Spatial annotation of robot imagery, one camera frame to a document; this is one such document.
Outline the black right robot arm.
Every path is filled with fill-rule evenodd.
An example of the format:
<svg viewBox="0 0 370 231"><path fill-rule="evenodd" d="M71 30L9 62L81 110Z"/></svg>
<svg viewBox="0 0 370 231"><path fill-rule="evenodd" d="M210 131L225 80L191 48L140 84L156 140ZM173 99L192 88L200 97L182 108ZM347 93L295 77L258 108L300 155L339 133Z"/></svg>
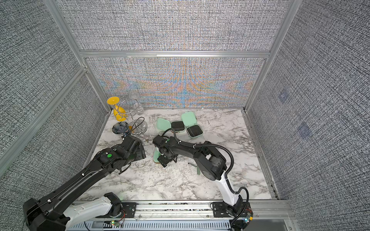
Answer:
<svg viewBox="0 0 370 231"><path fill-rule="evenodd" d="M173 129L167 129L153 139L153 144L160 152L159 163L167 167L170 162L177 162L178 156L195 161L200 173L215 182L223 199L225 212L235 218L244 212L252 214L249 192L246 187L235 190L228 174L234 166L234 157L229 150L209 141L190 143L177 138Z"/></svg>

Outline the green nail kit case front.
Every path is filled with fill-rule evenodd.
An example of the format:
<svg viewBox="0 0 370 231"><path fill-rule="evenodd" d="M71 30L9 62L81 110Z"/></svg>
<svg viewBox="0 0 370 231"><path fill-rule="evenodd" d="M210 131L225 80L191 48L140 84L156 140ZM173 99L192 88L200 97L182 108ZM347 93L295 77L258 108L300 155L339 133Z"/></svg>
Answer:
<svg viewBox="0 0 370 231"><path fill-rule="evenodd" d="M158 158L161 156L161 153L159 152L159 150L156 148L155 151L154 151L154 154L153 154L153 161L154 163L156 164L159 164L159 160Z"/></svg>

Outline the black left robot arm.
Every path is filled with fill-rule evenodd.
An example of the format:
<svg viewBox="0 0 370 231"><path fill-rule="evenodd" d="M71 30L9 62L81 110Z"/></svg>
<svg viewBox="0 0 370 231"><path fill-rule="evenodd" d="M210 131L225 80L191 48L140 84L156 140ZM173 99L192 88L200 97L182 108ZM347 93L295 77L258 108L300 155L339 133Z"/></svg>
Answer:
<svg viewBox="0 0 370 231"><path fill-rule="evenodd" d="M142 141L132 135L123 137L122 143L99 151L85 168L56 190L40 199L26 201L23 204L25 219L22 225L31 231L46 231L49 228L66 230L72 218L64 212L78 197L112 172L119 170L121 174L124 166L144 158Z"/></svg>

